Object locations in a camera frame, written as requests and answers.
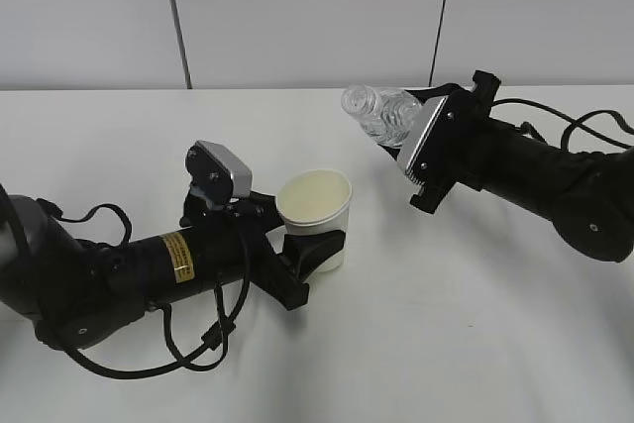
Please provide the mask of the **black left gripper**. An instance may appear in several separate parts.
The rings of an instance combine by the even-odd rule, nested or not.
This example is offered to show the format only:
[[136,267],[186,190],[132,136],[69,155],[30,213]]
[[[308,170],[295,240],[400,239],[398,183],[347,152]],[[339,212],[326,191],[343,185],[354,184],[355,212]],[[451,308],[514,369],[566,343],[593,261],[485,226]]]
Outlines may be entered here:
[[216,245],[205,250],[220,280],[232,282],[233,266],[246,284],[255,284],[286,309],[308,302],[306,279],[317,271],[336,267],[342,258],[346,233],[332,230],[300,235],[288,230],[282,251],[276,252],[266,234],[282,226],[272,195],[251,191],[244,197],[225,198],[191,185],[183,204],[180,225],[200,232]]

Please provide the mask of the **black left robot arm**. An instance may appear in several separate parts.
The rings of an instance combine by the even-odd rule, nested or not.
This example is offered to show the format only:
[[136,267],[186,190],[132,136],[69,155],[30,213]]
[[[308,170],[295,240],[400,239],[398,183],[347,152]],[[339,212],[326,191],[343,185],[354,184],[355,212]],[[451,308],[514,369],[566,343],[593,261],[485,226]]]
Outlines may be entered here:
[[306,304],[308,276],[344,246],[341,230],[287,232],[272,197],[253,194],[217,210],[186,200],[178,230],[110,245],[78,239],[51,202],[1,197],[1,300],[30,320],[53,349],[87,349],[148,311],[241,281],[293,310]]

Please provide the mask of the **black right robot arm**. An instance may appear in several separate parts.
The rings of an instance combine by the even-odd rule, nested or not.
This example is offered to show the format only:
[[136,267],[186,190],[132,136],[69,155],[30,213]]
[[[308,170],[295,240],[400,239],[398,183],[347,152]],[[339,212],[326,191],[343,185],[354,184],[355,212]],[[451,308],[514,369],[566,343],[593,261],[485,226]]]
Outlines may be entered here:
[[558,146],[549,145],[528,123],[491,117],[500,80],[478,70],[474,86],[456,83],[413,91],[425,111],[405,140],[385,146],[401,172],[419,190],[415,208],[432,214],[459,183],[485,190],[547,221],[581,254],[621,263],[633,252],[633,149],[573,153],[574,130],[589,114],[569,121]]

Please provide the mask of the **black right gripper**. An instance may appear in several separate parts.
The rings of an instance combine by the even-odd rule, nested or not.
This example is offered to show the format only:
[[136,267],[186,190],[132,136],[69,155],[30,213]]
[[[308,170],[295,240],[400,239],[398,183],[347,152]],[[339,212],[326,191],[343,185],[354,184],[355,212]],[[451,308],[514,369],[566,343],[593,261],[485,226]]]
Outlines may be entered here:
[[[460,174],[459,161],[463,159],[481,123],[490,115],[493,99],[500,80],[492,73],[478,70],[473,75],[473,87],[465,89],[457,83],[421,89],[405,89],[418,101],[446,96],[443,110],[425,142],[417,165],[426,165],[416,171],[421,180],[419,191],[412,195],[410,204],[420,211],[433,214]],[[401,148],[379,147],[397,160]]]

